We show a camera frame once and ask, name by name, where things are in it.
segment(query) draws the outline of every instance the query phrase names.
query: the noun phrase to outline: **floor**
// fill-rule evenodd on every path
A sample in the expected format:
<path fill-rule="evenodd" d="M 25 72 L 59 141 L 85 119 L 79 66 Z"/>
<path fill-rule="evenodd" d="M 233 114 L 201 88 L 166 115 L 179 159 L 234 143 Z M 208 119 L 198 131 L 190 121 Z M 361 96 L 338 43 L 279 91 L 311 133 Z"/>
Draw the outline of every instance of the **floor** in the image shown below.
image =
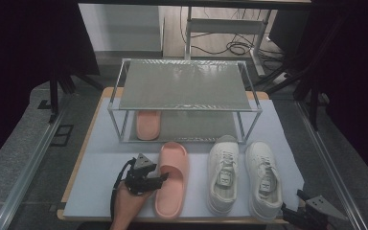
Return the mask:
<path fill-rule="evenodd" d="M 175 8 L 170 12 L 173 15 L 179 12 L 179 8 Z M 211 9 L 198 9 L 199 15 L 209 16 L 216 15 Z M 223 12 L 225 16 L 232 15 L 233 11 Z M 200 37 L 199 43 L 194 45 L 201 46 L 208 43 L 208 41 L 202 41 L 202 39 L 211 39 L 210 36 Z M 183 43 L 179 43 L 180 36 L 175 39 L 174 44 L 168 53 L 165 53 L 165 57 L 178 58 L 183 48 Z M 226 44 L 225 41 L 219 42 L 222 45 Z M 264 41 L 265 49 L 276 49 L 275 45 L 269 41 Z M 210 55 L 203 54 L 202 52 L 193 52 L 195 58 L 207 58 Z M 130 58 L 137 57 L 138 54 L 132 55 Z M 121 66 L 121 57 L 107 56 L 98 53 L 97 61 L 100 66 L 101 75 L 95 77 L 97 81 L 104 86 L 113 86 L 115 83 L 115 73 L 117 73 Z M 253 76 L 253 81 L 258 82 L 261 79 L 256 75 Z M 65 114 L 61 121 L 61 125 L 74 126 L 72 136 L 68 140 L 65 147 L 50 146 L 44 158 L 42 159 L 40 166 L 34 176 L 34 180 L 29 186 L 29 190 L 24 195 L 22 202 L 14 214 L 13 220 L 9 226 L 10 229 L 77 229 L 80 222 L 63 221 L 57 218 L 57 208 L 63 205 L 61 197 L 68 183 L 68 178 L 73 170 L 75 161 L 81 149 L 81 143 L 85 136 L 85 133 L 91 122 L 92 114 L 98 103 L 98 99 L 101 96 L 101 92 L 92 90 L 91 86 L 77 78 L 74 78 L 74 82 L 77 86 L 77 91 L 73 97 L 84 98 L 84 100 L 74 100 L 70 102 L 73 108 L 73 113 Z M 269 83 L 269 85 L 261 84 L 257 86 L 257 90 L 261 90 L 264 87 L 269 87 L 275 82 Z M 296 152 L 294 155 L 297 165 L 300 171 L 305 175 L 305 188 L 304 190 L 312 196 L 323 195 L 328 197 L 329 201 L 339 210 L 345 210 L 345 206 L 337 199 L 332 181 L 329 180 L 327 172 L 322 167 L 322 160 L 320 159 L 317 149 L 312 144 L 312 140 L 308 135 L 307 129 L 303 120 L 300 117 L 299 110 L 295 101 L 292 99 L 292 91 L 295 88 L 295 84 L 274 93 L 270 96 L 274 102 L 277 113 L 281 118 L 282 126 L 285 131 L 288 143 Z M 11 137 L 7 143 L 0 150 L 0 210 L 3 206 L 8 194 L 12 190 L 13 184 L 16 182 L 17 177 L 21 174 L 22 169 L 28 162 L 31 153 L 36 147 L 39 138 L 44 134 L 47 128 L 47 121 L 50 117 L 49 109 L 37 109 L 42 100 L 49 99 L 49 85 L 47 83 L 42 84 L 35 88 L 31 93 L 31 102 L 28 109 L 16 129 L 13 131 Z M 325 112 L 325 107 L 319 107 L 318 111 L 318 127 L 322 141 L 328 148 L 329 155 L 338 169 L 345 186 L 350 191 L 351 196 L 355 201 L 355 205 L 362 214 L 368 229 L 368 168 L 363 163 L 357 152 L 352 148 L 349 142 L 344 136 L 337 130 L 334 124 L 331 122 Z M 52 143 L 62 142 L 61 137 L 53 139 Z M 344 221 L 340 221 L 331 218 L 330 221 L 336 226 L 336 229 L 353 229 L 352 226 Z M 136 229 L 150 228 L 151 226 L 136 226 Z M 165 226 L 169 229 L 179 229 L 179 226 Z M 198 225 L 200 228 L 208 228 L 211 226 Z M 252 229 L 250 225 L 225 225 L 227 229 Z M 269 224 L 265 229 L 293 229 L 290 225 L 279 226 Z"/>

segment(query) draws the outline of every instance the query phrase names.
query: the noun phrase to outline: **sneaker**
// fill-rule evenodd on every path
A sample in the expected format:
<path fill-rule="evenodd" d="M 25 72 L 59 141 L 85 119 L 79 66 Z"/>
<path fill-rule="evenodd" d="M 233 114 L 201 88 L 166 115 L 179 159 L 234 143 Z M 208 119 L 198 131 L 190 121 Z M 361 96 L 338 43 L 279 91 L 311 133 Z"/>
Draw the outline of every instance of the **sneaker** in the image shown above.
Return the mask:
<path fill-rule="evenodd" d="M 249 209 L 261 221 L 271 221 L 282 207 L 282 185 L 274 154 L 264 142 L 252 143 L 246 150 L 250 179 Z"/>
<path fill-rule="evenodd" d="M 208 207 L 218 216 L 228 214 L 238 192 L 238 141 L 229 135 L 217 139 L 208 157 Z"/>

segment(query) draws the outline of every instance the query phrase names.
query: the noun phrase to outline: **desk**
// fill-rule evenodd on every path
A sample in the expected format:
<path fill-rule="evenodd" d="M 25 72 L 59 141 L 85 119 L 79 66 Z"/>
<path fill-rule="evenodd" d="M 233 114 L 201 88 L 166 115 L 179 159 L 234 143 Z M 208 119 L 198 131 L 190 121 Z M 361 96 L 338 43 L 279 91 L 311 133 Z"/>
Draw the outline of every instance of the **desk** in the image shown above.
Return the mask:
<path fill-rule="evenodd" d="M 108 88 L 103 92 L 102 101 L 100 102 L 101 110 L 94 116 L 91 123 L 90 131 L 88 132 L 85 142 L 80 152 L 79 161 L 73 172 L 73 176 L 67 186 L 67 190 L 63 197 L 63 202 L 69 202 L 66 206 L 66 212 L 58 211 L 61 219 L 66 220 L 109 220 L 108 203 L 110 196 L 111 184 L 113 184 L 114 177 L 118 169 L 126 162 L 129 157 L 136 157 L 137 152 L 143 151 L 144 154 L 149 152 L 148 157 L 153 162 L 157 160 L 159 144 L 117 144 L 116 136 L 110 125 L 110 118 L 104 110 L 107 106 L 107 97 L 112 88 Z M 260 93 L 261 98 L 266 98 L 265 93 Z M 262 102 L 262 107 L 267 107 L 265 115 L 262 116 L 259 127 L 255 127 L 253 139 L 269 141 L 273 151 L 277 152 L 277 161 L 279 162 L 278 169 L 282 175 L 284 192 L 284 201 L 290 206 L 292 203 L 295 208 L 298 205 L 298 198 L 295 195 L 297 189 L 302 189 L 303 180 L 301 174 L 295 165 L 292 153 L 289 150 L 284 133 L 281 130 L 280 123 L 274 110 L 270 110 L 268 105 Z M 239 178 L 239 193 L 237 202 L 234 205 L 234 210 L 225 218 L 217 218 L 212 215 L 206 208 L 205 195 L 206 186 L 202 186 L 207 181 L 206 173 L 204 172 L 206 158 L 209 149 L 213 145 L 208 144 L 191 144 L 183 143 L 190 152 L 190 176 L 187 190 L 187 198 L 184 204 L 182 216 L 173 221 L 189 221 L 189 222 L 217 222 L 217 221 L 231 221 L 231 222 L 257 222 L 250 217 L 247 205 L 242 202 L 248 198 L 248 177 L 244 168 L 244 164 L 240 163 L 240 178 Z M 240 162 L 244 156 L 244 149 L 247 145 L 240 145 Z M 139 214 L 137 220 L 140 221 L 162 221 L 160 218 L 154 216 L 152 211 L 152 199 L 147 202 L 145 207 Z"/>

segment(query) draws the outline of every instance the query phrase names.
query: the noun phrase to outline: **slide sandal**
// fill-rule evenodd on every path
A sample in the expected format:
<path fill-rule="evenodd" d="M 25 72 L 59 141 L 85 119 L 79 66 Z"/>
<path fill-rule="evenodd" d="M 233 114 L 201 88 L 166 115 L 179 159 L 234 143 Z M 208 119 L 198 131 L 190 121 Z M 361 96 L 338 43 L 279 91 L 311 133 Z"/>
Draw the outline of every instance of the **slide sandal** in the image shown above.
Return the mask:
<path fill-rule="evenodd" d="M 155 212 L 161 219 L 176 219 L 182 210 L 187 187 L 189 159 L 187 151 L 176 142 L 164 144 L 159 156 L 160 174 L 169 173 L 157 191 Z"/>
<path fill-rule="evenodd" d="M 137 138 L 149 141 L 160 134 L 160 111 L 142 110 L 136 112 Z"/>

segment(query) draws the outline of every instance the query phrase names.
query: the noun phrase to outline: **pink slipper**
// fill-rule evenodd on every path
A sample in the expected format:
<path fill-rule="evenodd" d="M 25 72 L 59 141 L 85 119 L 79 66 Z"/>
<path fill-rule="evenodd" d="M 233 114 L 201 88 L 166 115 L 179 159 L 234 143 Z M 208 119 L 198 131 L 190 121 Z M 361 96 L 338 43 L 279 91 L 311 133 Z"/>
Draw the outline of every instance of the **pink slipper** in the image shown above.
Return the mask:
<path fill-rule="evenodd" d="M 157 191 L 155 212 L 161 219 L 175 219 L 181 213 L 187 188 L 187 151 L 176 142 L 164 144 L 159 156 L 159 167 L 160 174 L 169 173 L 169 177 Z"/>
<path fill-rule="evenodd" d="M 136 112 L 137 138 L 149 141 L 160 134 L 160 111 L 142 110 Z"/>

